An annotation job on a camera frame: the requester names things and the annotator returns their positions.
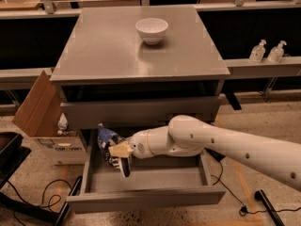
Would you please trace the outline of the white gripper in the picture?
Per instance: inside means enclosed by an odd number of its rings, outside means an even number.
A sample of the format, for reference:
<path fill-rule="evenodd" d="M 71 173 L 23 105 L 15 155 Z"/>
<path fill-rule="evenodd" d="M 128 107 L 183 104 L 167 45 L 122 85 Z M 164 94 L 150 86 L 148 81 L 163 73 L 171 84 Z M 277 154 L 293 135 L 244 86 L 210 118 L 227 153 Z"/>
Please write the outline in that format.
<path fill-rule="evenodd" d="M 131 136 L 129 143 L 127 141 L 109 147 L 109 152 L 112 156 L 129 158 L 133 156 L 144 159 L 151 156 L 151 151 L 147 143 L 147 131 L 140 131 Z"/>

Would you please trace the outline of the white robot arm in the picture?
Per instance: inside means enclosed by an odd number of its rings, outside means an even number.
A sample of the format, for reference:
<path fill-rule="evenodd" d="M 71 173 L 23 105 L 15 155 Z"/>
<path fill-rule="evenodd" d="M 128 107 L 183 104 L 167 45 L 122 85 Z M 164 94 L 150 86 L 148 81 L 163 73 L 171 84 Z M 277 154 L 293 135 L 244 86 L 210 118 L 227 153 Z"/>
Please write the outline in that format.
<path fill-rule="evenodd" d="M 114 157 L 194 156 L 210 149 L 301 190 L 301 145 L 214 127 L 179 115 L 167 126 L 143 130 L 109 148 Z"/>

